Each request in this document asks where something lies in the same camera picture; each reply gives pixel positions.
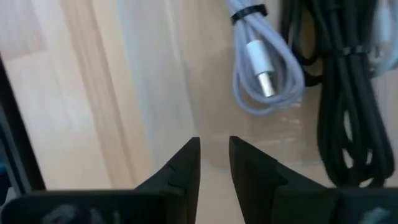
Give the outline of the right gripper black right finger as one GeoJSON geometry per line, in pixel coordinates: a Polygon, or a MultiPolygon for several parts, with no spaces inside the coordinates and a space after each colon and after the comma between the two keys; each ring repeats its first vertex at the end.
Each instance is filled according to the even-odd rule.
{"type": "Polygon", "coordinates": [[[237,136],[229,163],[245,224],[398,224],[398,188],[328,188],[237,136]]]}

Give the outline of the black aluminium table frame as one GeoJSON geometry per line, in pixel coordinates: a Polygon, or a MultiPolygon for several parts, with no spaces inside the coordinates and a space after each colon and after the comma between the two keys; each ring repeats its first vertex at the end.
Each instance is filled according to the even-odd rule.
{"type": "Polygon", "coordinates": [[[45,184],[0,58],[0,206],[45,184]]]}

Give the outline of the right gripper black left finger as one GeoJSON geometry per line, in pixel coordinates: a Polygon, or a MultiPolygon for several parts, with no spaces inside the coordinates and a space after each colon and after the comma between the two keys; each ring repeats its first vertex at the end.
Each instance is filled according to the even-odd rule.
{"type": "Polygon", "coordinates": [[[200,139],[135,189],[40,191],[8,202],[0,224],[195,224],[200,139]]]}

